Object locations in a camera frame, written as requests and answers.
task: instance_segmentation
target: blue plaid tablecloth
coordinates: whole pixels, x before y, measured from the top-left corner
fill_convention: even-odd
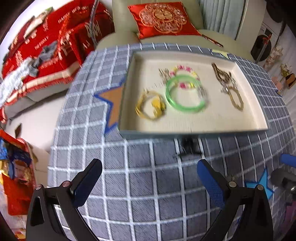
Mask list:
[[[48,166],[48,186],[72,180],[93,158],[103,163],[103,172],[83,207],[87,224],[103,241],[199,240],[219,213],[200,182],[196,164],[201,158],[240,186],[259,181],[263,171],[283,167],[281,153],[295,153],[295,133],[283,99],[263,68],[229,54],[252,83],[271,129],[259,135],[198,138],[202,155],[181,159],[180,140],[125,140],[117,128],[104,135],[108,104],[94,93],[118,86],[127,72],[134,51],[186,51],[225,58],[211,49],[177,44],[134,44],[89,54],[66,95],[55,129]],[[275,235],[285,214],[287,192],[274,187],[269,200]],[[56,207],[69,238],[73,235]],[[242,213],[227,233],[230,239]]]

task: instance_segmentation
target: floor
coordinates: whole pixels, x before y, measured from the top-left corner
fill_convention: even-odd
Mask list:
[[[64,101],[65,94],[42,101],[8,121],[5,128],[5,131],[14,137],[15,129],[20,123],[22,124],[20,137],[34,147],[33,152],[38,158],[36,182],[44,186],[47,186],[47,164],[54,128]]]

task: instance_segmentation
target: chair backrest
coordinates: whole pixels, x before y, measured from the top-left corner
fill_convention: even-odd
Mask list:
[[[155,2],[177,2],[174,0],[112,0],[112,12],[115,31],[131,31],[137,33],[138,26],[128,6]],[[203,29],[202,14],[197,0],[182,0],[186,13],[196,29]]]

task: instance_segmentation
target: blue gripper pad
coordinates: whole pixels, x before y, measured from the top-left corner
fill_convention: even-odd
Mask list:
[[[296,156],[290,154],[281,154],[280,161],[291,167],[296,167]]]
[[[197,174],[200,177],[205,189],[209,193],[211,200],[215,203],[215,206],[223,208],[223,191],[219,187],[216,180],[211,176],[207,167],[203,164],[202,161],[197,163]]]
[[[83,171],[86,172],[86,175],[75,189],[75,199],[73,200],[73,206],[76,208],[84,205],[102,173],[102,163],[100,160],[97,160],[90,169],[88,167]]]

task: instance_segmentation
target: tablecloth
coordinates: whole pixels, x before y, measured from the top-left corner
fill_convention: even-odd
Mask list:
[[[72,180],[93,159],[103,172],[83,207],[78,208],[100,240],[199,240],[219,213],[198,178],[201,158],[215,171],[240,186],[259,181],[283,167],[281,153],[295,153],[296,141],[288,110],[263,68],[238,56],[236,61],[260,99],[271,129],[260,134],[195,139],[201,156],[174,158],[178,139],[125,140],[117,128],[104,135],[108,103],[94,93],[116,87],[125,76],[134,51],[186,51],[225,58],[211,49],[177,44],[134,44],[94,51],[69,89],[55,129],[48,166],[48,186]],[[269,200],[275,235],[283,222],[287,192],[274,187]],[[56,207],[66,234],[73,239],[61,209]],[[227,233],[230,239],[242,213],[240,206]]]

